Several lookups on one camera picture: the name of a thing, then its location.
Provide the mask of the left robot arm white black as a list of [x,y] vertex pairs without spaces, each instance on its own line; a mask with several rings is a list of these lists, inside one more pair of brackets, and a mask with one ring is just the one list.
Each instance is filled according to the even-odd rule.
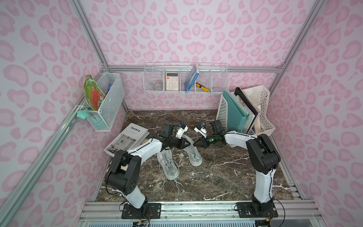
[[165,123],[162,129],[143,145],[125,151],[116,151],[105,177],[105,185],[119,192],[135,209],[147,207],[147,199],[138,188],[141,164],[167,148],[184,149],[191,145],[182,135],[185,124]]

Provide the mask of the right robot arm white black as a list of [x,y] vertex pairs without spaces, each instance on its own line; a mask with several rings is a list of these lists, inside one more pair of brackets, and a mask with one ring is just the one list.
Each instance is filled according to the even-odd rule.
[[221,142],[246,149],[249,153],[250,162],[256,170],[253,201],[258,205],[267,205],[273,202],[273,177],[281,161],[281,156],[269,136],[266,134],[253,136],[227,130],[220,120],[213,121],[211,126],[212,135],[208,135],[204,124],[195,126],[194,131],[200,133],[201,137],[194,143],[194,146],[208,148],[211,144]]

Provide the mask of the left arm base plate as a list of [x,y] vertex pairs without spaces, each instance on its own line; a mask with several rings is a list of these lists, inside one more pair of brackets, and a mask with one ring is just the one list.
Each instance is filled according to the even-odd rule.
[[162,204],[145,203],[141,208],[137,209],[126,203],[119,210],[122,212],[122,219],[160,219]]

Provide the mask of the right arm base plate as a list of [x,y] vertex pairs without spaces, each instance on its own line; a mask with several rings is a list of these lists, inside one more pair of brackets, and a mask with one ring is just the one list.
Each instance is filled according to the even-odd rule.
[[260,203],[259,201],[238,202],[233,208],[240,218],[277,218],[278,211],[273,201]]

